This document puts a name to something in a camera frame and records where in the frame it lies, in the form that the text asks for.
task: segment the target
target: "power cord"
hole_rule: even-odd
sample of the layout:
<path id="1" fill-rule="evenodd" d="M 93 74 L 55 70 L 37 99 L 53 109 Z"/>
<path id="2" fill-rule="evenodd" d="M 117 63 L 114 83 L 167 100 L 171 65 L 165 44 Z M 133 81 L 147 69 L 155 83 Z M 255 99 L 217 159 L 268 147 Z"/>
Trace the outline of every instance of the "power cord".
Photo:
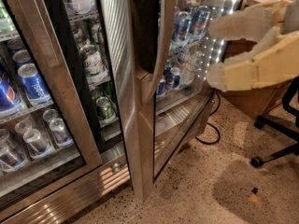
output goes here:
<path id="1" fill-rule="evenodd" d="M 217 112 L 217 110 L 219 109 L 219 107 L 221 106 L 221 97 L 219 96 L 219 94 L 217 92 L 216 92 L 216 95 L 218 97 L 218 104 L 217 104 L 216 108 L 209 114 L 210 117 L 212 115 L 214 115 Z M 217 133 L 218 137 L 217 137 L 216 141 L 208 142 L 208 141 L 204 141 L 204 140 L 202 140 L 198 137 L 195 137 L 196 140 L 201 142 L 204 145 L 209 145 L 209 146 L 217 144 L 221 140 L 221 132 L 219 131 L 219 129 L 215 125 L 213 125 L 209 122 L 206 125 L 211 126 L 215 130 L 215 132 Z"/>

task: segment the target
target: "terrazzo floor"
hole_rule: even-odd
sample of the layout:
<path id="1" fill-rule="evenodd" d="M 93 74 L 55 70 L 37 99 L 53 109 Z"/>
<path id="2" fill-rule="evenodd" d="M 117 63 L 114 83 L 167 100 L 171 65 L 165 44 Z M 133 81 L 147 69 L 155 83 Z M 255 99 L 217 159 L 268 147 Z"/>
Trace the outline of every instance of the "terrazzo floor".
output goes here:
<path id="1" fill-rule="evenodd" d="M 281 107 L 271 113 L 293 128 L 294 117 Z M 128 183 L 65 224 L 299 223 L 299 157 L 289 155 L 260 169 L 249 164 L 252 157 L 294 142 L 267 126 L 257 130 L 252 119 L 223 98 L 208 121 L 219 128 L 220 142 L 205 146 L 193 139 L 144 203 L 135 198 Z M 216 134 L 206 126 L 200 138 L 212 141 Z"/>

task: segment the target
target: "concrete floor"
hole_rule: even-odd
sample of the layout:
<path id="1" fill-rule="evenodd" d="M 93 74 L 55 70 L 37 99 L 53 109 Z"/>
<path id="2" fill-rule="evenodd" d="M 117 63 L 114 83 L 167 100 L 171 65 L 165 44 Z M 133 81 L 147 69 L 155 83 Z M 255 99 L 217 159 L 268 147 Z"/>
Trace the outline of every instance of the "concrete floor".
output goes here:
<path id="1" fill-rule="evenodd" d="M 294 118 L 281 108 L 272 114 L 293 126 Z M 249 164 L 252 157 L 294 142 L 266 126 L 257 130 L 252 119 L 223 98 L 209 122 L 220 129 L 221 141 L 205 146 L 193 139 L 174 158 L 145 203 L 136 200 L 126 184 L 65 224 L 299 223 L 299 157 L 289 155 L 260 169 Z M 215 137 L 208 126 L 200 136 L 210 141 Z"/>

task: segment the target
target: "black object on floor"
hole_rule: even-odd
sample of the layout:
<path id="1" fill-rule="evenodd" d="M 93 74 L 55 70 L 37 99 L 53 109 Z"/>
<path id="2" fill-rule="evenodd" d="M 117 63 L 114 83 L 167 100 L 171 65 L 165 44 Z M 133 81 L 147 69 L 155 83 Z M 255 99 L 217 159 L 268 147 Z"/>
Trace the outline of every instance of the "black object on floor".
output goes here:
<path id="1" fill-rule="evenodd" d="M 297 109 L 290 106 L 290 102 L 291 102 L 293 96 L 297 92 L 299 92 L 299 77 L 295 78 L 292 81 L 290 87 L 287 89 L 287 91 L 283 95 L 282 105 L 283 105 L 283 108 L 287 112 L 293 114 L 296 117 L 295 125 L 296 125 L 297 128 L 299 128 L 299 110 L 297 110 Z M 255 167 L 255 168 L 261 167 L 266 162 L 276 160 L 276 159 L 281 158 L 283 156 L 286 156 L 288 154 L 294 153 L 296 155 L 299 155 L 299 132 L 295 132 L 295 131 L 293 131 L 293 130 L 291 130 L 291 129 L 289 129 L 289 128 L 281 125 L 281 124 L 278 124 L 278 123 L 274 122 L 273 120 L 268 119 L 264 116 L 259 116 L 256 119 L 256 121 L 254 123 L 254 126 L 257 129 L 262 129 L 262 127 L 265 124 L 271 126 L 272 128 L 276 129 L 277 131 L 287 135 L 288 137 L 290 137 L 291 139 L 296 141 L 296 143 L 292 146 L 283 148 L 280 151 L 275 152 L 275 153 L 273 153 L 269 156 L 266 156 L 266 157 L 263 157 L 263 158 L 255 157 L 255 158 L 251 159 L 251 164 L 252 164 L 253 167 Z"/>

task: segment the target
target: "beverage cooler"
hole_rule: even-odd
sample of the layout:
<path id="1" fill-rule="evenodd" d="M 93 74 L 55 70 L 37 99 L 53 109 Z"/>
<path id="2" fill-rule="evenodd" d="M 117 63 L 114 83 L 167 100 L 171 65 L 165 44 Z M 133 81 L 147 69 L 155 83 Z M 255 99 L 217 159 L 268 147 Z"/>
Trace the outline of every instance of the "beverage cooler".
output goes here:
<path id="1" fill-rule="evenodd" d="M 0 0 L 0 221 L 61 223 L 131 180 L 146 200 L 204 132 L 208 25 L 245 0 Z"/>

